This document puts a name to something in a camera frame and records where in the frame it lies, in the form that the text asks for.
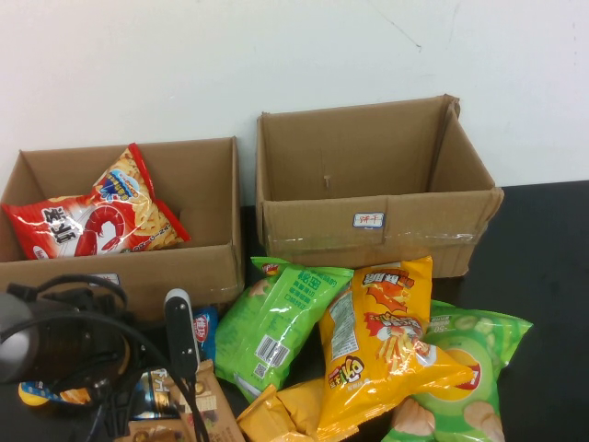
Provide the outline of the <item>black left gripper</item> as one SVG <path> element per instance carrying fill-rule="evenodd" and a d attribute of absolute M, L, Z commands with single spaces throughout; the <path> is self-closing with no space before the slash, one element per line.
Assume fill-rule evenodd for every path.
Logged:
<path fill-rule="evenodd" d="M 107 292 L 93 292 L 88 287 L 50 292 L 40 296 L 40 303 L 51 313 L 82 311 L 121 320 L 125 317 L 120 297 Z M 58 319 L 39 327 L 41 345 L 40 382 L 64 401 L 91 401 L 99 387 L 116 384 L 132 360 L 129 339 L 118 331 L 95 321 Z M 129 433 L 129 423 L 136 412 L 140 389 L 134 382 L 127 386 L 124 400 L 111 392 L 105 401 L 104 424 L 107 435 L 116 439 Z"/>

